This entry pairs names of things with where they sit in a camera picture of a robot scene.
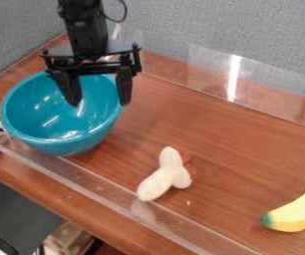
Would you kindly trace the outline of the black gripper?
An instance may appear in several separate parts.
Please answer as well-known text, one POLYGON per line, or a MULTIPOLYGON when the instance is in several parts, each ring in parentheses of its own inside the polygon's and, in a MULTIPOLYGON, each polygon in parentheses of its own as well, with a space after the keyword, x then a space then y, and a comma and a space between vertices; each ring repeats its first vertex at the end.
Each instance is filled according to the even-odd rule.
POLYGON ((68 104, 76 108, 83 99, 77 76, 116 73, 120 104, 125 106, 132 99, 133 76, 143 70, 140 45, 109 37, 103 13, 64 21, 69 43, 45 49, 41 57, 68 104))

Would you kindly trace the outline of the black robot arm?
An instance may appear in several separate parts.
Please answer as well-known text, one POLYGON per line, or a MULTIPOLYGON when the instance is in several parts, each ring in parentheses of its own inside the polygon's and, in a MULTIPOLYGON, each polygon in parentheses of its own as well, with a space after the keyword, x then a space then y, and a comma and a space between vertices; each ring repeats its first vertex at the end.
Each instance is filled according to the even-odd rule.
POLYGON ((79 106, 83 99, 80 76, 115 74, 120 104, 132 99, 133 77, 143 70, 137 43, 109 38, 108 23, 121 23, 128 16, 124 0, 123 18, 115 20, 105 14, 103 0, 57 0, 57 13, 62 18, 69 44, 44 49, 46 76, 50 77, 68 104, 79 106))

